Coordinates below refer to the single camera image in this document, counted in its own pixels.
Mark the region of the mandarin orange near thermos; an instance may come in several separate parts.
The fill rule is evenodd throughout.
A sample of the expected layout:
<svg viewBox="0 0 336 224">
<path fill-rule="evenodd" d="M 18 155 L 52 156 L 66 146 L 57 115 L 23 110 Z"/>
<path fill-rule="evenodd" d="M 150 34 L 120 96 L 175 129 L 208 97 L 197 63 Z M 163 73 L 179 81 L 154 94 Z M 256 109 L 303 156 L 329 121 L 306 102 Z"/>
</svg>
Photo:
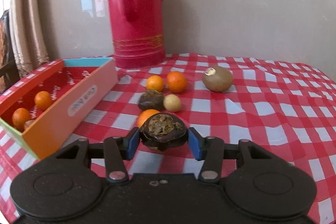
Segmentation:
<svg viewBox="0 0 336 224">
<path fill-rule="evenodd" d="M 181 93 L 187 87 L 187 79 L 182 72 L 171 71 L 166 77 L 169 90 L 173 93 Z"/>
</svg>

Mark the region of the dark brown passion fruit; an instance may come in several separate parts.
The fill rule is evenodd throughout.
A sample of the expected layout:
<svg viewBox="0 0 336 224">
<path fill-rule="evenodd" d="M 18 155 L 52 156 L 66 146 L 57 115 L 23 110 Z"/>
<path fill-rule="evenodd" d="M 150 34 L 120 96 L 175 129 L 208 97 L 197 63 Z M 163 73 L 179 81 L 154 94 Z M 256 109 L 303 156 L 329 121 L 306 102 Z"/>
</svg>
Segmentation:
<svg viewBox="0 0 336 224">
<path fill-rule="evenodd" d="M 188 140 L 187 127 L 177 116 L 158 113 L 139 128 L 142 143 L 150 149 L 166 151 L 184 145 Z"/>
</svg>

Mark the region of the brown kiwi with sticker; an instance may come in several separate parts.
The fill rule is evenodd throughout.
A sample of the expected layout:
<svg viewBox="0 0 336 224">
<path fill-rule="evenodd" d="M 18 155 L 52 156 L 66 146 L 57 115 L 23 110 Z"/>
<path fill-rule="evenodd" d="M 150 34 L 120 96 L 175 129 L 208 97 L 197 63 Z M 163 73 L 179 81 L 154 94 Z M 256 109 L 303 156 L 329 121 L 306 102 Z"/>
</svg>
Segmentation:
<svg viewBox="0 0 336 224">
<path fill-rule="evenodd" d="M 214 65 L 208 67 L 202 75 L 202 82 L 207 89 L 213 92 L 225 92 L 233 84 L 234 78 L 232 73 L 224 67 Z"/>
</svg>

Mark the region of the mandarin in box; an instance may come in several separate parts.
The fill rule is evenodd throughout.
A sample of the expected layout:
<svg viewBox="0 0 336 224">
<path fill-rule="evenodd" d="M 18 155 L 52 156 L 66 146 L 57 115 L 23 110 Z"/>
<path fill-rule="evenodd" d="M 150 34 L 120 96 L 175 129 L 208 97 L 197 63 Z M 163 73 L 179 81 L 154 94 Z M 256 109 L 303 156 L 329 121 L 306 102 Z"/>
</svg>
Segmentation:
<svg viewBox="0 0 336 224">
<path fill-rule="evenodd" d="M 47 110 L 53 104 L 51 94 L 47 91 L 38 92 L 34 97 L 34 102 L 37 108 L 42 111 Z"/>
<path fill-rule="evenodd" d="M 29 110 L 25 108 L 18 108 L 13 112 L 12 115 L 12 123 L 14 127 L 19 130 L 23 131 L 25 127 L 25 123 L 31 119 L 31 115 Z"/>
</svg>

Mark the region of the red thermos flask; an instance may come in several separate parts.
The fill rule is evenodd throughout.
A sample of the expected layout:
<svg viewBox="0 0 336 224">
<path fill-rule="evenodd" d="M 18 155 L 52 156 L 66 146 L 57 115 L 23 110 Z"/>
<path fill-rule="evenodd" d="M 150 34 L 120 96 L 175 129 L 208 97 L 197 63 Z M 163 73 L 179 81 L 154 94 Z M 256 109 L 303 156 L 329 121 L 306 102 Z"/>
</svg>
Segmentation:
<svg viewBox="0 0 336 224">
<path fill-rule="evenodd" d="M 117 67 L 150 67 L 164 60 L 162 2 L 108 0 Z"/>
</svg>

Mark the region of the small yellow-green round fruit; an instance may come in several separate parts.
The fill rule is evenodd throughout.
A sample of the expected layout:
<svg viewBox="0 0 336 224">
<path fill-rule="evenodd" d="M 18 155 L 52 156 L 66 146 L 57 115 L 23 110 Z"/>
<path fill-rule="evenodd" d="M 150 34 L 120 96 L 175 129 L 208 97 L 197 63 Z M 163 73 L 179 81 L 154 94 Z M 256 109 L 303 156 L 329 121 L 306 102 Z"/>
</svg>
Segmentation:
<svg viewBox="0 0 336 224">
<path fill-rule="evenodd" d="M 176 113 L 181 110 L 182 103 L 178 96 L 174 94 L 169 94 L 165 96 L 163 100 L 163 106 L 165 107 L 166 110 Z"/>
</svg>

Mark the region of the red white checkered tablecloth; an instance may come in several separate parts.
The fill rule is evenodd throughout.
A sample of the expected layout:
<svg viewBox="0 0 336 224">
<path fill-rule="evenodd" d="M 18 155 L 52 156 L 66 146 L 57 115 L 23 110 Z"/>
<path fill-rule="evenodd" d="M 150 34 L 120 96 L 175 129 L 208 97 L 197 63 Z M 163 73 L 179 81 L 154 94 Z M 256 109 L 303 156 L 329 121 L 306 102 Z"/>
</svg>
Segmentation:
<svg viewBox="0 0 336 224">
<path fill-rule="evenodd" d="M 225 92 L 202 82 L 214 65 L 233 75 Z M 118 69 L 118 83 L 70 136 L 97 142 L 125 135 L 137 123 L 137 101 L 150 76 L 182 72 L 187 89 L 179 95 L 179 118 L 203 136 L 236 144 L 249 139 L 312 176 L 317 197 L 309 215 L 318 223 L 335 221 L 335 83 L 318 69 L 254 58 L 168 55 L 151 68 Z"/>
</svg>

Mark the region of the small mandarin near box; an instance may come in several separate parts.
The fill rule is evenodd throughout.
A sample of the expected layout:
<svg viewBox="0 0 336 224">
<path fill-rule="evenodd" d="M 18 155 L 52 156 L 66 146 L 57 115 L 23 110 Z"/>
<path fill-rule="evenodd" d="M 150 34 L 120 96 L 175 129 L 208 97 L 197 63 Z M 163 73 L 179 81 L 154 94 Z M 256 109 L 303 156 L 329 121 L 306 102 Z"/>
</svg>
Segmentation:
<svg viewBox="0 0 336 224">
<path fill-rule="evenodd" d="M 152 115 L 158 114 L 159 111 L 155 109 L 147 109 L 139 114 L 137 119 L 137 127 L 141 127 Z"/>
</svg>

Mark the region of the brown fruit in box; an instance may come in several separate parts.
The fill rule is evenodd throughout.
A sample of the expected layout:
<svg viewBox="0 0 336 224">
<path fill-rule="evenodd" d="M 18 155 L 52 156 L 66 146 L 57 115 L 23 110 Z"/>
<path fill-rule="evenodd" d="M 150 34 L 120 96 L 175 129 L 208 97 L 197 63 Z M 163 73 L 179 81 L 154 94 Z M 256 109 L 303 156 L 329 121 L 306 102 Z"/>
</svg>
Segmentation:
<svg viewBox="0 0 336 224">
<path fill-rule="evenodd" d="M 34 119 L 28 120 L 24 123 L 24 130 L 27 130 L 33 123 L 34 123 Z"/>
</svg>

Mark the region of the beige curtain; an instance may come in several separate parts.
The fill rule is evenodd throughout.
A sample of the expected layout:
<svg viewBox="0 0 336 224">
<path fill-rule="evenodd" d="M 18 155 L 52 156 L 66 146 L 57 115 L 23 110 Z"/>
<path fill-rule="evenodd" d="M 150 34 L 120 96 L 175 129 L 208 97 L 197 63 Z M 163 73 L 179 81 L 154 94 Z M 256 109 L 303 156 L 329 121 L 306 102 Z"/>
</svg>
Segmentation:
<svg viewBox="0 0 336 224">
<path fill-rule="evenodd" d="M 42 34 L 38 0 L 11 0 L 10 34 L 20 77 L 49 62 Z"/>
</svg>

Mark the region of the small mandarin orange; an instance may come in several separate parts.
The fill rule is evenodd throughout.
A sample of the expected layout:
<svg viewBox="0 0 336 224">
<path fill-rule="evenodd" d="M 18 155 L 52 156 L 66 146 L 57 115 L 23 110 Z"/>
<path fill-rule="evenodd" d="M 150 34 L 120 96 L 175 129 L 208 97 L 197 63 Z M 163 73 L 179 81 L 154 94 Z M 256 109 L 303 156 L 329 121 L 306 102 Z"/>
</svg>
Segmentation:
<svg viewBox="0 0 336 224">
<path fill-rule="evenodd" d="M 146 80 L 146 88 L 150 90 L 155 90 L 157 92 L 162 92 L 165 88 L 163 78 L 158 75 L 150 76 Z"/>
</svg>

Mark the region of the colourful cardboard box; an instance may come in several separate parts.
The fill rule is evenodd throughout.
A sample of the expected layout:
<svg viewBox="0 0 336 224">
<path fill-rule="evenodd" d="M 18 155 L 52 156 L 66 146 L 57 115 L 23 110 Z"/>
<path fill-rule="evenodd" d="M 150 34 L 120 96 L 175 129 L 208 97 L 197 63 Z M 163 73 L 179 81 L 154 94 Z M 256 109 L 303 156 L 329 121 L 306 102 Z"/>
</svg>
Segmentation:
<svg viewBox="0 0 336 224">
<path fill-rule="evenodd" d="M 112 57 L 51 61 L 22 78 L 1 95 L 1 132 L 38 159 L 56 152 L 82 120 L 118 81 Z M 34 102 L 38 92 L 51 94 L 45 111 Z M 23 131 L 12 123 L 18 108 L 29 110 L 34 123 Z"/>
</svg>

